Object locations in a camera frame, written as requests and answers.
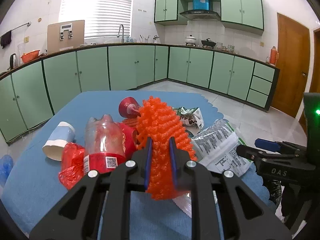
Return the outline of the steel kettle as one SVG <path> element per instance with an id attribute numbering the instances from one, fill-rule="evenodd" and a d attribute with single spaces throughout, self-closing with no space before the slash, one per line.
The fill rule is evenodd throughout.
<path id="1" fill-rule="evenodd" d="M 10 69 L 14 69 L 19 66 L 19 58 L 17 54 L 13 53 L 10 55 Z"/>

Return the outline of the red plastic bag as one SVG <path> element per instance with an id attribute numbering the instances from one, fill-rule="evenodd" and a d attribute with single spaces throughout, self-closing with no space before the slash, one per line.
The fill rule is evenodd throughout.
<path id="1" fill-rule="evenodd" d="M 58 178 L 67 190 L 73 188 L 84 176 L 84 152 L 84 147 L 73 142 L 68 142 L 63 149 Z"/>

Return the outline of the green upper wall cabinets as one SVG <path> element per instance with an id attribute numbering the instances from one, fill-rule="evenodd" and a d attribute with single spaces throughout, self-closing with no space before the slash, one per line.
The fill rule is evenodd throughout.
<path id="1" fill-rule="evenodd" d="M 189 21 L 215 20 L 226 28 L 262 35 L 262 0 L 155 0 L 154 22 L 186 25 Z"/>

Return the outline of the orange plastic basket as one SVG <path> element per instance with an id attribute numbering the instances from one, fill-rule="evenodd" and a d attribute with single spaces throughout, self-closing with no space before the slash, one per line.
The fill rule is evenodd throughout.
<path id="1" fill-rule="evenodd" d="M 33 61 L 33 60 L 37 59 L 39 57 L 39 52 L 40 52 L 40 50 L 33 50 L 31 52 L 24 53 L 21 56 L 22 62 L 23 63 L 28 63 L 30 61 Z"/>

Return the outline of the dark hanging towel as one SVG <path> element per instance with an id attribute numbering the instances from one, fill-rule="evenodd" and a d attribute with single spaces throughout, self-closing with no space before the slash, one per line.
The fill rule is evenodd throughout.
<path id="1" fill-rule="evenodd" d="M 12 30 L 7 31 L 5 34 L 1 36 L 1 47 L 4 49 L 7 47 L 9 44 L 11 44 L 11 35 L 12 35 Z"/>

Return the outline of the clear plastic bottle red label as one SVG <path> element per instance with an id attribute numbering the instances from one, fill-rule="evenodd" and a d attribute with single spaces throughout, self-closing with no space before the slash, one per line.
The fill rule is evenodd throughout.
<path id="1" fill-rule="evenodd" d="M 125 161 L 120 127 L 108 114 L 101 119 L 91 117 L 85 128 L 84 174 L 112 172 Z"/>

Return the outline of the chrome sink faucet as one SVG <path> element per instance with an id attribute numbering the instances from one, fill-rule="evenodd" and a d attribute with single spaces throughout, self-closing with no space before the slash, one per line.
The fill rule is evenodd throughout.
<path id="1" fill-rule="evenodd" d="M 125 40 L 124 40 L 124 25 L 123 25 L 123 24 L 121 24 L 121 25 L 119 26 L 119 30 L 118 30 L 118 35 L 117 35 L 117 37 L 120 37 L 120 38 L 121 38 L 121 43 L 124 43 L 124 42 L 125 42 Z"/>

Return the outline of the silver green snack bag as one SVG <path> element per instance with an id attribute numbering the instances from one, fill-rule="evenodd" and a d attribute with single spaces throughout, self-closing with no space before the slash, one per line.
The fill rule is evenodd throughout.
<path id="1" fill-rule="evenodd" d="M 236 153 L 237 146 L 245 143 L 225 119 L 217 119 L 212 126 L 192 137 L 191 142 L 197 162 L 209 171 L 223 173 L 230 170 L 241 177 L 251 165 L 251 161 Z"/>

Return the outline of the orange thermos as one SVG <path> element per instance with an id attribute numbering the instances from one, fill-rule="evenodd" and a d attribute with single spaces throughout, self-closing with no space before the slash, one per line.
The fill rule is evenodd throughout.
<path id="1" fill-rule="evenodd" d="M 275 66 L 277 59 L 278 59 L 278 51 L 277 51 L 276 47 L 273 46 L 270 51 L 269 64 L 272 64 Z"/>

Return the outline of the white blue paper cup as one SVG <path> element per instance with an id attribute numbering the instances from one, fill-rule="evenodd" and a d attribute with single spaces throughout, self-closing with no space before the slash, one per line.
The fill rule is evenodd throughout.
<path id="1" fill-rule="evenodd" d="M 44 154 L 54 161 L 62 160 L 64 147 L 75 139 L 75 129 L 67 122 L 60 122 L 52 131 L 48 140 L 42 147 Z"/>

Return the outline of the orange foam fruit net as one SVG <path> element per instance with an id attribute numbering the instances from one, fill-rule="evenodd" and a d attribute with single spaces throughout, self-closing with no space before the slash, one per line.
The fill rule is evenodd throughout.
<path id="1" fill-rule="evenodd" d="M 174 189 L 172 181 L 169 139 L 175 138 L 177 148 L 187 151 L 190 159 L 196 161 L 191 139 L 176 111 L 160 98 L 150 96 L 148 100 L 143 100 L 139 112 L 136 125 L 139 142 L 137 149 L 141 150 L 147 146 L 148 137 L 152 139 L 150 182 L 147 193 L 151 194 L 154 200 L 174 199 L 181 194 Z"/>

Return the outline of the cardboard box with scale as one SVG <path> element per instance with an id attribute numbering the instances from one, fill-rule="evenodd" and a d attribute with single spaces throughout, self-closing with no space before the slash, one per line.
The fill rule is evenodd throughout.
<path id="1" fill-rule="evenodd" d="M 67 21 L 47 27 L 47 52 L 52 54 L 84 44 L 85 21 Z"/>

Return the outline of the black wok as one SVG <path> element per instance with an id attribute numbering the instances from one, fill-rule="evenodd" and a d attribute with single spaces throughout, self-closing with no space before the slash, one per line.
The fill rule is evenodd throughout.
<path id="1" fill-rule="evenodd" d="M 214 49 L 214 47 L 216 46 L 216 43 L 209 38 L 201 40 L 201 43 L 203 48 Z"/>

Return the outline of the blue table cloth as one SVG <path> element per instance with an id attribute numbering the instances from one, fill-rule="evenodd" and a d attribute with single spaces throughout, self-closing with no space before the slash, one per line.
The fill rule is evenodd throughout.
<path id="1" fill-rule="evenodd" d="M 4 186 L 2 203 L 23 233 L 30 233 L 67 192 L 58 179 L 61 164 L 47 158 L 42 150 L 52 131 L 60 122 L 65 121 L 74 127 L 76 142 L 83 145 L 85 126 L 89 118 L 108 114 L 114 121 L 120 122 L 119 104 L 123 98 L 129 96 L 138 102 L 153 96 L 174 108 L 199 107 L 205 126 L 223 118 L 221 110 L 200 94 L 147 90 L 93 91 L 79 94 L 37 132 L 17 159 Z M 172 200 L 156 201 L 146 193 L 134 192 L 131 194 L 130 237 L 190 239 L 191 219 Z"/>

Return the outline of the green base kitchen cabinets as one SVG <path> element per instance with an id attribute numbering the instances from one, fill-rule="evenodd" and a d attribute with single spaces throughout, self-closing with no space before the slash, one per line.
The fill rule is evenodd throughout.
<path id="1" fill-rule="evenodd" d="M 170 80 L 268 111 L 280 71 L 246 56 L 188 46 L 114 44 L 39 57 L 1 74 L 1 135 L 10 143 L 78 94 Z"/>

